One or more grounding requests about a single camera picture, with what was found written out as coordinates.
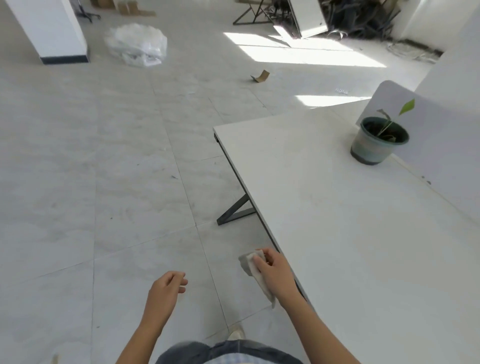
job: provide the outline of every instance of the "white wall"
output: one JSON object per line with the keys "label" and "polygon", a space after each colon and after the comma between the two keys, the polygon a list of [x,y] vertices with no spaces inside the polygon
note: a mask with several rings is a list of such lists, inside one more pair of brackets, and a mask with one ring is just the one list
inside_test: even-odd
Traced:
{"label": "white wall", "polygon": [[399,3],[392,36],[446,51],[480,0],[408,0]]}
{"label": "white wall", "polygon": [[415,90],[437,103],[480,115],[480,7]]}
{"label": "white wall", "polygon": [[77,56],[87,43],[69,0],[6,0],[40,57]]}

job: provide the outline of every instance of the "person's left hand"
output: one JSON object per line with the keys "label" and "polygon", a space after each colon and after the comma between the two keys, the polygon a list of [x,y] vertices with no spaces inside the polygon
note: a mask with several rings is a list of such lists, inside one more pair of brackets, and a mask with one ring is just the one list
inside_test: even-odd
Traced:
{"label": "person's left hand", "polygon": [[152,330],[157,337],[160,336],[175,308],[178,294],[185,292],[185,287],[181,286],[186,286],[188,281],[184,277],[184,272],[170,271],[153,282],[148,292],[141,327]]}

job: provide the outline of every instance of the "green leaf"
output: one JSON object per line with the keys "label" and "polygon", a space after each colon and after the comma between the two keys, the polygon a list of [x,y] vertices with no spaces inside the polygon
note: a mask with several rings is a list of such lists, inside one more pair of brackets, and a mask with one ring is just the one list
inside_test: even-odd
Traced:
{"label": "green leaf", "polygon": [[413,110],[414,107],[415,107],[415,99],[413,98],[412,100],[407,102],[405,105],[403,105],[402,110],[400,110],[400,113],[398,114],[398,116],[406,113],[407,111]]}
{"label": "green leaf", "polygon": [[390,115],[388,115],[383,109],[377,110],[377,112],[381,113],[382,115],[385,115],[387,117],[388,121],[392,120]]}

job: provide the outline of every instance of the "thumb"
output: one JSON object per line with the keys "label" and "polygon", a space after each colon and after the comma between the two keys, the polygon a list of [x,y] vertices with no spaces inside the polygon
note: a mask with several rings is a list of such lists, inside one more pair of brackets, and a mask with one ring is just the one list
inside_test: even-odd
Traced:
{"label": "thumb", "polygon": [[270,268],[268,263],[261,259],[258,255],[254,255],[252,259],[260,273],[263,273]]}
{"label": "thumb", "polygon": [[171,287],[173,290],[178,291],[184,276],[185,276],[185,273],[183,272],[175,273],[175,275],[173,276],[168,286]]}

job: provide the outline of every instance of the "potted plant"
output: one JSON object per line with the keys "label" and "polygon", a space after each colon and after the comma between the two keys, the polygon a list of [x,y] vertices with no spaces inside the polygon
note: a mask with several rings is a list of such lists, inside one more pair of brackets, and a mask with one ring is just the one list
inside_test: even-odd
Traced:
{"label": "potted plant", "polygon": [[[412,99],[403,105],[398,116],[414,107],[415,99]],[[393,121],[383,109],[377,111],[385,118],[369,116],[363,119],[350,149],[350,154],[357,161],[369,166],[382,162],[396,146],[406,144],[409,140],[409,135],[404,128]]]}

